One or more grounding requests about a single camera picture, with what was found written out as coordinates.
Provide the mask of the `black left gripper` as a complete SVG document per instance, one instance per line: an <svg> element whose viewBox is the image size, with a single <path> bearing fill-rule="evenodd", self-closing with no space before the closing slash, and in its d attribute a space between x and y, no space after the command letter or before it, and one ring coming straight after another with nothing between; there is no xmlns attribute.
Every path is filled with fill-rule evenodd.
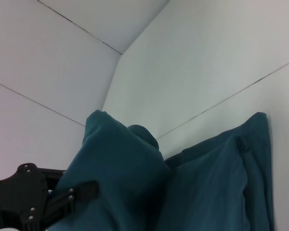
<svg viewBox="0 0 289 231"><path fill-rule="evenodd" d="M98 195L98 182L81 183L51 196L65 170L22 164L0 180L0 230L45 231L75 211L75 200L87 202Z"/></svg>

